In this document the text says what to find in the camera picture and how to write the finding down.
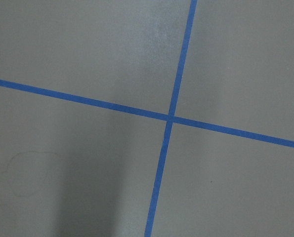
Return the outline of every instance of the blue line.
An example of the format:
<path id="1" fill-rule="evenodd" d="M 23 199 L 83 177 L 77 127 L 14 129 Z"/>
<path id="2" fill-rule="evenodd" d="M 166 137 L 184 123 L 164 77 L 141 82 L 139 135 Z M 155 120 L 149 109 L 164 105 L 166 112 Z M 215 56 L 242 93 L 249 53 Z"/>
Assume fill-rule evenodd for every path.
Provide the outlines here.
<path id="1" fill-rule="evenodd" d="M 153 191 L 152 191 L 151 200 L 150 200 L 150 207 L 149 207 L 148 218 L 147 218 L 146 229 L 145 229 L 145 237 L 151 237 L 151 233 L 152 233 L 153 222 L 155 219 L 157 203 L 158 203 L 158 198 L 160 193 L 161 181 L 162 181 L 163 171 L 165 167 L 167 152 L 168 152 L 168 144 L 170 142 L 170 136 L 171 136 L 171 130 L 172 130 L 172 124 L 173 124 L 172 119 L 175 114 L 178 94 L 181 87 L 186 54 L 187 54 L 187 49 L 188 49 L 188 45 L 190 41 L 192 25 L 193 25 L 193 20 L 195 15 L 196 3 L 197 3 L 197 0 L 191 0 L 180 58 L 179 58 L 179 62 L 178 62 L 177 70 L 176 70 L 176 76 L 174 81 L 170 108 L 168 111 L 169 118 L 167 120 L 167 124 L 165 128 L 164 139 L 163 139 L 163 144 L 162 144 L 162 148 L 160 152 L 160 158 L 159 158 L 155 183 L 153 186 Z"/>
<path id="2" fill-rule="evenodd" d="M 85 97 L 81 97 L 77 95 L 71 95 L 71 94 L 66 94 L 66 93 L 62 93 L 58 91 L 42 89 L 42 88 L 19 84 L 15 82 L 6 81 L 6 80 L 0 80 L 0 86 L 16 89 L 16 90 L 22 90 L 22 91 L 26 91 L 26 92 L 30 92 L 34 94 L 54 97 L 58 99 L 73 101 L 73 102 L 82 103 L 86 105 L 101 107 L 105 109 L 125 112 L 128 114 L 139 115 L 139 116 L 159 119 L 163 121 L 170 121 L 170 122 L 174 122 L 174 123 L 178 123 L 178 124 L 182 124 L 182 125 L 186 125 L 190 127 L 202 128 L 202 129 L 206 129 L 210 131 L 226 133 L 226 134 L 230 134 L 234 136 L 245 137 L 245 138 L 250 138 L 250 139 L 254 139 L 254 140 L 258 140 L 262 142 L 268 142 L 268 143 L 273 143 L 273 144 L 277 144 L 281 146 L 294 148 L 294 141 L 291 141 L 291 140 L 286 140 L 286 139 L 282 139 L 278 137 L 271 137 L 271 136 L 267 136 L 267 135 L 263 135 L 259 133 L 248 132 L 248 131 L 220 126 L 220 125 L 216 125 L 212 123 L 206 123 L 206 122 L 191 120 L 187 118 L 170 117 L 168 115 L 160 114 L 160 113 L 156 113 L 152 111 L 141 110 L 141 109 L 137 109 L 137 108 L 133 108 L 129 106 L 113 104 L 113 103 L 104 102 L 100 100 L 89 99 L 89 98 L 85 98 Z"/>
<path id="3" fill-rule="evenodd" d="M 180 87 L 181 87 L 181 82 L 182 82 L 182 77 L 183 77 L 183 72 L 184 72 L 187 49 L 188 49 L 188 45 L 189 45 L 190 37 L 191 37 L 191 32 L 192 32 L 196 3 L 197 3 L 197 0 L 191 1 L 190 10 L 189 10 L 188 17 L 187 17 L 187 22 L 186 22 L 186 27 L 185 27 L 185 32 L 184 32 L 184 39 L 183 39 L 181 53 L 180 53 L 180 59 L 179 59 L 177 70 L 176 70 L 172 98 L 171 98 L 170 108 L 168 111 L 168 115 L 170 115 L 170 116 L 174 116 L 175 110 L 176 110 L 178 94 L 180 92 Z"/>
<path id="4" fill-rule="evenodd" d="M 290 140 L 286 140 L 282 138 L 271 137 L 267 135 L 254 133 L 254 132 L 248 132 L 248 131 L 243 131 L 243 130 L 239 130 L 235 128 L 215 125 L 211 123 L 195 121 L 195 120 L 191 120 L 187 118 L 174 117 L 172 121 L 175 123 L 179 123 L 179 124 L 183 124 L 183 125 L 187 125 L 191 127 L 203 128 L 210 131 L 226 133 L 226 134 L 235 135 L 239 137 L 246 137 L 246 138 L 250 138 L 250 139 L 254 139 L 254 140 L 258 140 L 262 142 L 274 143 L 277 145 L 294 148 L 294 141 L 290 141 Z"/>
<path id="5" fill-rule="evenodd" d="M 6 80 L 0 80 L 0 86 L 11 88 L 11 89 L 16 89 L 16 90 L 22 90 L 22 91 L 26 91 L 26 92 L 30 92 L 30 93 L 34 93 L 34 94 L 54 97 L 54 98 L 58 98 L 58 99 L 73 101 L 73 102 L 77 102 L 77 103 L 81 103 L 81 104 L 97 106 L 97 107 L 101 107 L 101 108 L 105 108 L 105 109 L 121 111 L 121 112 L 125 112 L 128 114 L 139 115 L 139 116 L 144 116 L 144 117 L 153 118 L 153 119 L 159 119 L 159 120 L 164 120 L 164 121 L 167 121 L 167 119 L 168 119 L 168 115 L 161 114 L 161 113 L 137 109 L 137 108 L 124 106 L 124 105 L 118 105 L 118 104 L 109 103 L 109 102 L 100 101 L 100 100 L 94 100 L 94 99 L 90 99 L 90 98 L 86 98 L 86 97 L 82 97 L 82 96 L 77 96 L 77 95 L 71 95 L 71 94 L 62 93 L 62 92 L 58 92 L 58 91 L 47 90 L 47 89 L 43 89 L 43 88 L 39 88 L 39 87 L 19 84 L 19 83 L 15 83 L 15 82 L 11 82 L 11 81 L 6 81 Z"/>
<path id="6" fill-rule="evenodd" d="M 155 183 L 153 186 L 153 191 L 152 191 L 152 196 L 151 196 L 151 201 L 150 201 L 147 224 L 146 224 L 146 229 L 145 229 L 145 237 L 150 237 L 151 232 L 152 232 L 152 227 L 153 227 L 153 222 L 155 219 L 157 203 L 158 203 L 158 198 L 159 198 L 159 192 L 160 192 L 160 187 L 161 187 L 163 170 L 165 168 L 165 163 L 166 163 L 168 144 L 170 142 L 172 125 L 173 125 L 173 123 L 168 121 L 166 124 L 166 128 L 165 128 L 165 134 L 164 134 L 163 144 L 162 144 L 162 148 L 161 148 L 161 152 L 160 152 L 160 158 L 159 158 L 159 162 L 158 162 Z"/>

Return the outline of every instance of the gray floor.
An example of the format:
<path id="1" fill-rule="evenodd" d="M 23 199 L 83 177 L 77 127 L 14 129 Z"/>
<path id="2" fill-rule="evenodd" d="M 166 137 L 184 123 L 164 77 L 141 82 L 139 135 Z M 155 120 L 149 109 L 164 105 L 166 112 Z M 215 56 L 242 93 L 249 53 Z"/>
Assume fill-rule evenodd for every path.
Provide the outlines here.
<path id="1" fill-rule="evenodd" d="M 0 79 L 168 113 L 189 0 L 0 0 Z M 199 0 L 179 117 L 294 140 L 294 1 Z M 0 237 L 144 235 L 165 121 L 0 87 Z M 153 237 L 294 237 L 294 148 L 174 124 Z"/>

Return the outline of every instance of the painted floor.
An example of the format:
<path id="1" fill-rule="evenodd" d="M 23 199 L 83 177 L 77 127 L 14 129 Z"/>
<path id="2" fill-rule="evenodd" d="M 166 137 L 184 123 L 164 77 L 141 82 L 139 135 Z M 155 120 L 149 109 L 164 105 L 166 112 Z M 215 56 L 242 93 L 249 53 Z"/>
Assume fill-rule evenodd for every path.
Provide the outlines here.
<path id="1" fill-rule="evenodd" d="M 294 237 L 294 0 L 0 0 L 0 237 Z"/>

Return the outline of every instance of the blue tape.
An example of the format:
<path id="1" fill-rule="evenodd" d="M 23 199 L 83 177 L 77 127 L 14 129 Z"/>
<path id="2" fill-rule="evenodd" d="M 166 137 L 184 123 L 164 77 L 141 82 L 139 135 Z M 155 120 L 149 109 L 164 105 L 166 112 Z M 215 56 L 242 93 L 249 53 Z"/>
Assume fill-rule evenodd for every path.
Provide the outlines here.
<path id="1" fill-rule="evenodd" d="M 294 141 L 282 139 L 282 138 L 277 138 L 277 137 L 271 137 L 263 134 L 258 134 L 254 132 L 248 132 L 248 131 L 243 131 L 239 129 L 234 129 L 230 127 L 224 127 L 220 125 L 215 125 L 211 123 L 206 123 L 206 122 L 200 122 L 200 121 L 195 121 L 187 118 L 179 118 L 179 117 L 174 117 L 172 119 L 173 122 L 191 126 L 191 127 L 198 127 L 210 131 L 215 131 L 215 132 L 221 132 L 221 133 L 226 133 L 230 135 L 235 135 L 239 137 L 246 137 L 262 142 L 268 142 L 268 143 L 273 143 L 281 146 L 287 146 L 287 147 L 292 147 L 294 148 Z"/>
<path id="2" fill-rule="evenodd" d="M 166 128 L 165 128 L 165 134 L 164 134 L 164 138 L 163 138 L 163 144 L 161 147 L 155 183 L 153 185 L 153 191 L 152 191 L 152 195 L 151 195 L 147 224 L 146 224 L 146 229 L 145 229 L 145 237 L 150 237 L 151 232 L 152 232 L 152 227 L 153 227 L 153 222 L 155 219 L 157 203 L 158 203 L 158 198 L 159 198 L 159 192 L 160 192 L 160 187 L 161 187 L 161 181 L 162 181 L 162 176 L 163 176 L 163 171 L 165 168 L 165 163 L 166 163 L 166 158 L 167 158 L 167 153 L 168 153 L 168 144 L 170 142 L 172 125 L 173 125 L 173 123 L 168 121 L 166 124 Z"/>
<path id="3" fill-rule="evenodd" d="M 197 4 L 197 0 L 192 0 L 191 4 L 190 4 L 190 9 L 189 9 L 185 32 L 184 32 L 184 39 L 183 39 L 181 53 L 180 53 L 180 59 L 179 59 L 177 70 L 176 70 L 176 76 L 175 76 L 175 81 L 174 81 L 174 86 L 173 86 L 170 108 L 168 111 L 168 114 L 170 116 L 174 116 L 175 110 L 176 110 L 177 99 L 178 99 L 178 94 L 180 92 L 188 45 L 190 42 L 190 37 L 191 37 L 191 32 L 192 32 L 196 4 Z"/>
<path id="4" fill-rule="evenodd" d="M 101 107 L 105 109 L 121 111 L 128 114 L 139 115 L 139 116 L 144 116 L 144 117 L 159 119 L 164 121 L 168 120 L 168 115 L 161 114 L 161 113 L 137 109 L 137 108 L 124 106 L 124 105 L 118 105 L 118 104 L 109 103 L 109 102 L 100 101 L 100 100 L 94 100 L 94 99 L 77 96 L 77 95 L 71 95 L 71 94 L 62 93 L 58 91 L 47 90 L 47 89 L 43 89 L 39 87 L 19 84 L 15 82 L 6 81 L 6 80 L 0 80 L 0 86 L 16 89 L 16 90 L 22 90 L 22 91 L 26 91 L 26 92 L 30 92 L 34 94 L 54 97 L 54 98 L 58 98 L 62 100 L 69 100 L 69 101 L 73 101 L 73 102 L 77 102 L 81 104 L 92 105 L 92 106 Z"/>
<path id="5" fill-rule="evenodd" d="M 180 53 L 180 58 L 179 58 L 179 62 L 178 62 L 177 70 L 176 70 L 176 76 L 175 76 L 175 81 L 174 81 L 174 86 L 173 86 L 170 107 L 169 107 L 169 111 L 168 111 L 169 118 L 168 118 L 166 128 L 165 128 L 163 145 L 162 145 L 161 152 L 160 152 L 160 158 L 159 158 L 155 183 L 153 186 L 152 196 L 151 196 L 151 200 L 150 200 L 148 218 L 147 218 L 146 229 L 145 229 L 145 237 L 150 237 L 151 233 L 152 233 L 153 222 L 154 222 L 154 218 L 155 218 L 155 214 L 156 214 L 159 192 L 160 192 L 160 187 L 161 187 L 161 180 L 162 180 L 163 171 L 164 171 L 164 167 L 165 167 L 165 162 L 166 162 L 166 157 L 167 157 L 167 152 L 168 152 L 168 144 L 170 141 L 170 135 L 171 135 L 171 130 L 172 130 L 171 119 L 173 118 L 173 116 L 175 114 L 178 95 L 179 95 L 179 91 L 180 91 L 180 87 L 181 87 L 183 71 L 184 71 L 184 66 L 185 66 L 185 60 L 186 60 L 186 54 L 187 54 L 187 49 L 188 49 L 188 45 L 190 42 L 192 25 L 193 25 L 195 10 L 196 10 L 196 3 L 197 3 L 197 0 L 191 0 L 190 9 L 189 9 L 186 27 L 185 27 L 185 32 L 184 32 L 181 53 Z"/>

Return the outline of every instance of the blue painter's tape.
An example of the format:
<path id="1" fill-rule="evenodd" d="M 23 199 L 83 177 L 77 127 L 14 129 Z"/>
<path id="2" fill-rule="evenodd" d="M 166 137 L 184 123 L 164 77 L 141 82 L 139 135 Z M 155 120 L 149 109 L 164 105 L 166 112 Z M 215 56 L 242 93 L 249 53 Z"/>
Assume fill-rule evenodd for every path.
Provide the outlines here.
<path id="1" fill-rule="evenodd" d="M 161 113 L 156 113 L 148 110 L 142 110 L 142 109 L 137 109 L 129 106 L 124 106 L 124 105 L 118 105 L 114 103 L 109 103 L 105 101 L 100 101 L 100 100 L 94 100 L 82 96 L 77 96 L 77 95 L 71 95 L 67 93 L 62 93 L 58 91 L 53 91 L 53 90 L 47 90 L 39 87 L 34 87 L 30 85 L 24 85 L 24 84 L 19 84 L 11 81 L 6 81 L 6 80 L 0 80 L 0 86 L 2 87 L 7 87 L 11 89 L 16 89 L 16 90 L 22 90 L 34 94 L 39 94 L 39 95 L 45 95 L 49 97 L 54 97 L 58 99 L 63 99 L 63 100 L 69 100 L 81 104 L 86 104 L 86 105 L 92 105 L 92 106 L 97 106 L 105 109 L 110 109 L 110 110 L 115 110 L 115 111 L 121 111 L 125 112 L 128 114 L 133 114 L 133 115 L 140 115 L 148 118 L 153 118 L 153 119 L 159 119 L 159 120 L 164 120 L 166 121 L 168 119 L 168 115 L 161 114 Z"/>
<path id="2" fill-rule="evenodd" d="M 282 138 L 277 138 L 277 137 L 271 137 L 263 134 L 258 134 L 254 132 L 248 132 L 248 131 L 243 131 L 235 128 L 230 128 L 230 127 L 224 127 L 220 125 L 215 125 L 211 123 L 206 123 L 206 122 L 200 122 L 200 121 L 195 121 L 187 118 L 179 118 L 179 117 L 174 117 L 173 122 L 191 126 L 191 127 L 198 127 L 198 128 L 203 128 L 215 132 L 221 132 L 221 133 L 226 133 L 226 134 L 231 134 L 239 137 L 246 137 L 262 142 L 269 142 L 269 143 L 274 143 L 277 145 L 281 146 L 287 146 L 287 147 L 292 147 L 294 148 L 294 141 L 282 139 Z"/>
<path id="3" fill-rule="evenodd" d="M 190 37 L 191 37 L 191 32 L 192 32 L 196 3 L 197 3 L 197 0 L 191 1 L 190 9 L 189 9 L 188 17 L 187 17 L 187 22 L 186 22 L 186 27 L 185 27 L 185 32 L 184 32 L 184 39 L 183 39 L 181 53 L 180 53 L 180 59 L 179 59 L 177 70 L 176 70 L 172 98 L 171 98 L 170 108 L 168 111 L 168 114 L 170 116 L 174 116 L 175 110 L 176 110 L 178 94 L 180 92 L 180 87 L 181 87 L 181 82 L 182 82 L 182 77 L 183 77 L 183 72 L 184 72 L 184 66 L 185 66 L 188 45 L 190 42 Z"/>
<path id="4" fill-rule="evenodd" d="M 155 183 L 153 186 L 153 191 L 151 195 L 151 201 L 150 201 L 150 207 L 149 207 L 149 213 L 147 218 L 147 224 L 145 229 L 145 237 L 150 237 L 153 227 L 153 222 L 155 219 L 156 209 L 157 209 L 157 203 L 159 198 L 159 192 L 161 187 L 161 181 L 163 176 L 163 171 L 165 168 L 166 158 L 167 158 L 167 152 L 168 152 L 168 144 L 170 141 L 171 131 L 172 131 L 172 122 L 167 122 L 166 128 L 165 128 L 165 134 L 163 138 L 163 144 L 160 151 L 160 158 L 158 162 L 158 168 L 155 178 Z"/>

